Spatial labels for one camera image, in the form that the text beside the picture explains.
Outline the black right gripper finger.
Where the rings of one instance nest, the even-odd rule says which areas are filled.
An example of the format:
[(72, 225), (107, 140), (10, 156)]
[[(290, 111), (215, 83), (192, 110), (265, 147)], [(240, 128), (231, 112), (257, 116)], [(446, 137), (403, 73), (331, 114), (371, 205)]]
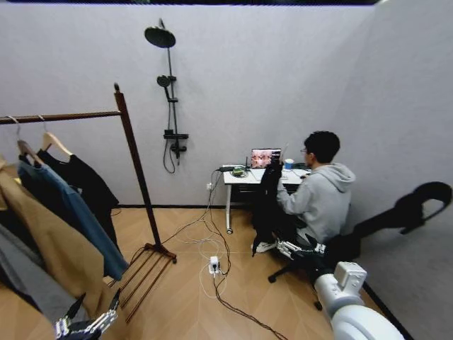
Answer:
[(306, 235), (306, 238), (308, 239), (310, 245), (312, 245), (313, 249), (314, 249), (314, 253), (317, 253), (317, 254), (324, 254), (325, 253), (325, 250), (326, 250), (326, 245), (325, 244), (320, 244), (316, 241), (316, 239), (314, 237), (312, 237), (311, 235), (307, 234)]
[(277, 240), (277, 250), (289, 259), (295, 259), (296, 256), (302, 256), (302, 249), (288, 241)]

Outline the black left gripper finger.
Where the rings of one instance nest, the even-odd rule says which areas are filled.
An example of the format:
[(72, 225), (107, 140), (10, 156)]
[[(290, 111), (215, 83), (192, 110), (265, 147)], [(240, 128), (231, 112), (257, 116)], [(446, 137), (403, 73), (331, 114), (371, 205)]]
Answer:
[(117, 290), (110, 306), (106, 312), (101, 314), (97, 319), (90, 323), (86, 328), (87, 334), (95, 334), (96, 332), (104, 333), (117, 319), (117, 308), (119, 305), (120, 289)]
[(70, 308), (68, 309), (67, 313), (63, 316), (60, 317), (56, 322), (55, 322), (55, 336), (68, 336), (70, 334), (70, 326), (71, 326), (71, 321), (73, 318), (76, 316), (77, 312), (82, 306), (82, 302), (84, 301), (84, 298), (86, 297), (86, 294), (83, 293), (77, 300), (74, 302)]

